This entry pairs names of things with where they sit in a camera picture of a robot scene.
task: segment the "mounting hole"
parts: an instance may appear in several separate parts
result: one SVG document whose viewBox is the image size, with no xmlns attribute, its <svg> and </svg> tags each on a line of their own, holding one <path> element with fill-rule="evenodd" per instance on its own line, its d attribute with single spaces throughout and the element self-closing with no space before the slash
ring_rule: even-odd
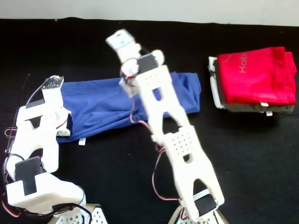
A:
<svg viewBox="0 0 299 224">
<path fill-rule="evenodd" d="M 192 154 L 189 153 L 189 154 L 187 154 L 187 155 L 184 155 L 184 156 L 183 156 L 183 159 L 184 159 L 185 163 L 191 163 L 191 162 L 193 161 Z"/>
</svg>

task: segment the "metal base plate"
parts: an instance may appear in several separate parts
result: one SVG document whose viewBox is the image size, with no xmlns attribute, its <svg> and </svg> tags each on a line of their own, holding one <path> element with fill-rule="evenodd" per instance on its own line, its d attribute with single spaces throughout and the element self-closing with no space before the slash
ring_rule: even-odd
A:
<svg viewBox="0 0 299 224">
<path fill-rule="evenodd" d="M 86 209 L 92 213 L 92 224 L 108 224 L 102 207 L 99 204 L 87 204 Z M 72 216 L 61 216 L 52 218 L 48 224 L 88 224 L 89 215 L 83 210 Z"/>
</svg>

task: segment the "grey cloth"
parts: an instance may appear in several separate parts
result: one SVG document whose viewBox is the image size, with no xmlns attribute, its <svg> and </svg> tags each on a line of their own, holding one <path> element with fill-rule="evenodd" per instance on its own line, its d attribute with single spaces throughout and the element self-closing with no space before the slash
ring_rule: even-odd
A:
<svg viewBox="0 0 299 224">
<path fill-rule="evenodd" d="M 279 113 L 292 113 L 294 110 L 294 105 L 283 105 L 283 106 L 261 106 L 258 104 L 227 104 L 225 97 L 223 95 L 223 89 L 220 81 L 220 74 L 219 74 L 219 67 L 217 60 L 214 61 L 215 66 L 215 73 L 216 76 L 216 83 L 217 83 L 217 89 L 218 89 L 218 95 L 220 99 L 220 103 L 225 106 L 225 108 L 231 112 L 266 112 L 266 111 L 272 111 L 272 112 L 279 112 Z"/>
</svg>

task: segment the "stack of folded clothes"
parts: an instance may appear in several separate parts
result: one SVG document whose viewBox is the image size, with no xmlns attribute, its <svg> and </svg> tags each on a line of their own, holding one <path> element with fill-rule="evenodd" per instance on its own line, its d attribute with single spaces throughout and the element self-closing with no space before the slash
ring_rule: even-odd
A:
<svg viewBox="0 0 299 224">
<path fill-rule="evenodd" d="M 209 57 L 209 70 L 217 108 L 267 115 L 294 109 L 297 69 L 284 47 Z"/>
</svg>

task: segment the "white wall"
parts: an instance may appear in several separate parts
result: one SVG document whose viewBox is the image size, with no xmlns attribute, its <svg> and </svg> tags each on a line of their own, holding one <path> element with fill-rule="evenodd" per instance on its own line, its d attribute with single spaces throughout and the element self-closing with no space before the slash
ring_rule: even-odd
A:
<svg viewBox="0 0 299 224">
<path fill-rule="evenodd" d="M 0 18 L 299 26 L 299 0 L 0 0 Z"/>
</svg>

